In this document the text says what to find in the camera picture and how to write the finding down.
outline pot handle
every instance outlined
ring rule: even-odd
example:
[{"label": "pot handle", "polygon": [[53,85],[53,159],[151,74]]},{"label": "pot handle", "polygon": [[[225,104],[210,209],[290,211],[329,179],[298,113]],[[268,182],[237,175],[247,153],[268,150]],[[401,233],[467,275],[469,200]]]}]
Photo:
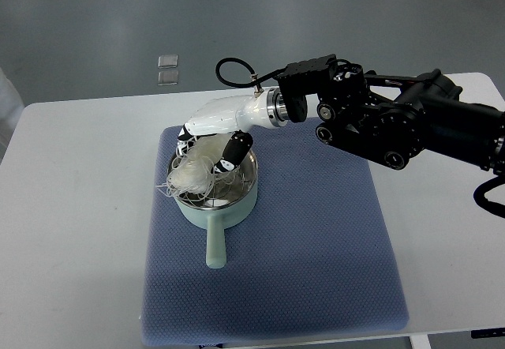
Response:
[{"label": "pot handle", "polygon": [[205,262],[209,268],[222,268],[226,265],[223,218],[214,214],[210,214],[207,218],[207,254]]}]

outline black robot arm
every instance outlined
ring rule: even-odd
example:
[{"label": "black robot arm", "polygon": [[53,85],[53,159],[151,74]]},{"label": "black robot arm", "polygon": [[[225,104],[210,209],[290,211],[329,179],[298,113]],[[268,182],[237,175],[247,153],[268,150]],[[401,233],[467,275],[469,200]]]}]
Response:
[{"label": "black robot arm", "polygon": [[[305,120],[305,96],[317,94],[323,122],[316,134],[325,144],[395,170],[428,149],[496,175],[505,172],[505,114],[459,101],[462,88],[438,69],[390,77],[328,55],[289,64],[275,79],[293,122]],[[399,88],[400,95],[390,100],[371,86]]]}]

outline robot finger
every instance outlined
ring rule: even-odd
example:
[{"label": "robot finger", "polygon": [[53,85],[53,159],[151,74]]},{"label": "robot finger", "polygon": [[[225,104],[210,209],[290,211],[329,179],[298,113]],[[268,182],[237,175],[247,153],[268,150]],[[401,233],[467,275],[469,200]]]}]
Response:
[{"label": "robot finger", "polygon": [[193,136],[188,129],[186,128],[186,124],[184,124],[181,128],[181,132],[177,136],[177,154],[179,156],[183,156],[188,152],[188,150],[194,145],[195,141],[200,137],[204,136],[214,136],[213,134],[207,134],[204,136]]},{"label": "robot finger", "polygon": [[242,131],[235,132],[224,148],[221,160],[214,165],[215,173],[225,173],[237,168],[253,146],[253,136]]}]

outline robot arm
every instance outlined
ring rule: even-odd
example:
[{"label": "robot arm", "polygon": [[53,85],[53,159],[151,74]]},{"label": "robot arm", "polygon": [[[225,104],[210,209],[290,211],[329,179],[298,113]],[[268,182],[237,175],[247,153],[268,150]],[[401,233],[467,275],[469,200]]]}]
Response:
[{"label": "robot arm", "polygon": [[[496,175],[505,171],[505,114],[460,102],[462,88],[438,69],[419,77],[380,76],[331,55],[290,64],[276,79],[288,114],[297,109],[288,104],[291,95],[305,98],[305,80],[312,84],[309,91],[318,95],[323,120],[316,134],[325,144],[395,170],[428,149],[483,170],[492,168]],[[395,87],[401,93],[389,100],[370,86]]]},{"label": "robot arm", "polygon": [[[219,72],[223,63],[238,62],[252,74],[252,81],[236,84]],[[505,113],[494,107],[459,101],[462,88],[440,70],[418,77],[390,77],[363,72],[361,65],[337,59],[334,54],[290,63],[261,78],[246,62],[224,58],[216,66],[222,83],[237,88],[255,87],[254,95],[215,99],[184,124],[179,149],[192,137],[234,132],[215,172],[233,170],[249,151],[254,125],[284,126],[288,120],[307,117],[306,96],[317,94],[316,129],[321,142],[395,170],[428,149],[445,156],[492,169],[498,180],[486,182],[474,194],[476,202],[505,217],[505,207],[484,198],[492,186],[505,184]],[[275,79],[279,87],[264,91],[260,82]],[[371,86],[399,88],[395,100],[371,91]]]}]

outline small square tile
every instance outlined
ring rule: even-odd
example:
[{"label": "small square tile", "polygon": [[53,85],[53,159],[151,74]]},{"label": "small square tile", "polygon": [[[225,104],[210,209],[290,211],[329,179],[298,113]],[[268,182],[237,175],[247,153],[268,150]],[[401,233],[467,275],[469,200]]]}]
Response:
[{"label": "small square tile", "polygon": [[158,74],[158,86],[165,84],[177,84],[179,81],[179,70],[165,70]]},{"label": "small square tile", "polygon": [[158,58],[158,67],[160,69],[166,67],[177,67],[178,56],[176,54],[164,54]]}]

